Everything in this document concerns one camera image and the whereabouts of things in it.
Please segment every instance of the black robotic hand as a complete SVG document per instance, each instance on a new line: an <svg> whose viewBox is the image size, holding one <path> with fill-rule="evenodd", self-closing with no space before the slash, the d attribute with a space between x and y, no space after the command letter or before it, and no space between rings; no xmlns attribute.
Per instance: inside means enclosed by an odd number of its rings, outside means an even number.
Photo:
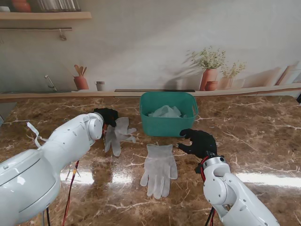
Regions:
<svg viewBox="0 0 301 226"><path fill-rule="evenodd" d="M179 148L187 154L194 154L198 158L205 158L209 153L217 154L216 142L212 135L201 130L184 129L180 132L180 136L185 139L190 138L191 146L178 144Z"/></svg>
<svg viewBox="0 0 301 226"><path fill-rule="evenodd" d="M104 123L116 127L115 120L118 118L118 112L109 108L96 108L93 112L99 113L104 120Z"/></svg>

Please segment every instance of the terracotta vase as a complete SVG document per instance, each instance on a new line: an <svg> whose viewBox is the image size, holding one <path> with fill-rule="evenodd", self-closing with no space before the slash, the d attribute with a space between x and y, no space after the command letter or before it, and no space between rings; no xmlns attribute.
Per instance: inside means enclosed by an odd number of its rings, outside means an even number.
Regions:
<svg viewBox="0 0 301 226"><path fill-rule="evenodd" d="M200 91L205 91L205 86L208 81L215 81L217 77L217 70L216 69L206 69L203 73L201 87L199 88Z"/></svg>
<svg viewBox="0 0 301 226"><path fill-rule="evenodd" d="M32 9L30 8L27 0L12 0L15 9L20 13L31 13Z"/></svg>
<svg viewBox="0 0 301 226"><path fill-rule="evenodd" d="M87 80L83 76L74 77L74 82L78 90L89 89Z"/></svg>
<svg viewBox="0 0 301 226"><path fill-rule="evenodd" d="M205 90L206 91L213 91L216 90L217 88L217 83L218 81L208 81L205 85Z"/></svg>
<svg viewBox="0 0 301 226"><path fill-rule="evenodd" d="M218 83L217 89L230 89L232 86L233 78L221 78Z"/></svg>

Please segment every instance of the marble countertop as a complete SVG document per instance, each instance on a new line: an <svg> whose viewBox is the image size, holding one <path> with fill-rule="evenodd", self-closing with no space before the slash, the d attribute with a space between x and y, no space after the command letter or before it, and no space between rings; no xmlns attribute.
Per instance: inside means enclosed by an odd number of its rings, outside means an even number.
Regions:
<svg viewBox="0 0 301 226"><path fill-rule="evenodd" d="M199 115L193 128L212 134L218 154L225 155L237 175L271 210L282 226L301 225L301 106L292 97L197 97ZM30 121L44 138L68 121L94 108L108 107L130 119L137 128L137 143L122 142L121 155L104 153L97 141L79 162L67 218L69 226L170 225L201 226L211 209L203 195L203 181L194 168L200 159L173 149L178 179L171 180L170 194L155 200L140 186L147 144L189 141L144 134L139 98L87 97L29 99L18 102L0 127L0 162L27 149L34 149ZM50 205L52 226L60 226L70 184L67 169L62 185ZM41 216L23 226L40 226ZM214 225L221 226L218 217Z"/></svg>

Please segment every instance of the wooden shelf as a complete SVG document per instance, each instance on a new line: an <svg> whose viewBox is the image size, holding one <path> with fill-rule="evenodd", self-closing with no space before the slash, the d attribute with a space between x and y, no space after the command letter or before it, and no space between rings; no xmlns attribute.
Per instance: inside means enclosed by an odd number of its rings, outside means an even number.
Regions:
<svg viewBox="0 0 301 226"><path fill-rule="evenodd" d="M82 20L91 18L90 12L0 13L0 20Z"/></svg>
<svg viewBox="0 0 301 226"><path fill-rule="evenodd" d="M242 95L260 95L263 93L276 93L285 91L301 90L301 83L286 84L281 86L270 87L253 87L244 89L228 89L228 90L215 90L215 91L196 91L192 94L195 97L207 97L207 96L242 96ZM145 92L104 92L104 91L90 91L80 90L75 92L52 92L52 93L0 93L0 103L5 99L17 99L22 98L45 98L45 97L140 97Z"/></svg>

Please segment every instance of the teal plastic bin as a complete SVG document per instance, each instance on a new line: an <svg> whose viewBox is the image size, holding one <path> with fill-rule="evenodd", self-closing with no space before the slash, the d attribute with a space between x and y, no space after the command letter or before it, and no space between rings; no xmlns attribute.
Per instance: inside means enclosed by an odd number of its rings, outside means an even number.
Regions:
<svg viewBox="0 0 301 226"><path fill-rule="evenodd" d="M187 118L149 117L148 114L168 105L176 106ZM147 92L140 98L140 115L144 133L155 137L180 137L183 129L192 128L198 114L195 98L182 92Z"/></svg>

